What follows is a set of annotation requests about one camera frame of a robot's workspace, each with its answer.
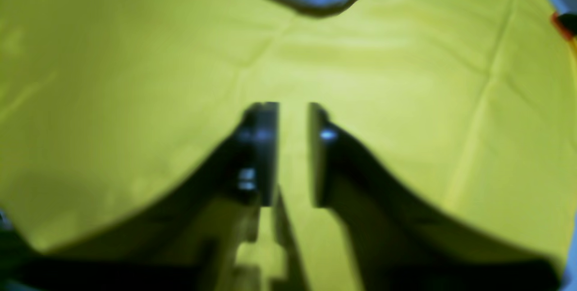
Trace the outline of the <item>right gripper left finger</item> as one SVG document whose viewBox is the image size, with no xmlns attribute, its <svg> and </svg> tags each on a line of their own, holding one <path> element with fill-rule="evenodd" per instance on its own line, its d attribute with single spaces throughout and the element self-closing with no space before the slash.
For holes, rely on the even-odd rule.
<svg viewBox="0 0 577 291">
<path fill-rule="evenodd" d="M 177 188 L 136 215 L 18 268 L 20 291 L 220 291 L 275 196 L 279 104 L 256 103 Z"/>
</svg>

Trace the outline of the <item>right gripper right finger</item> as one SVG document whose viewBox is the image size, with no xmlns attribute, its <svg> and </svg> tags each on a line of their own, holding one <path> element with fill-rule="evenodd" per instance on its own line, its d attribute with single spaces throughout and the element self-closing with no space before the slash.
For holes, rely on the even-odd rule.
<svg viewBox="0 0 577 291">
<path fill-rule="evenodd" d="M 400 182 L 309 104 L 315 205 L 344 222 L 367 291 L 557 291 L 546 255 L 482 232 Z"/>
</svg>

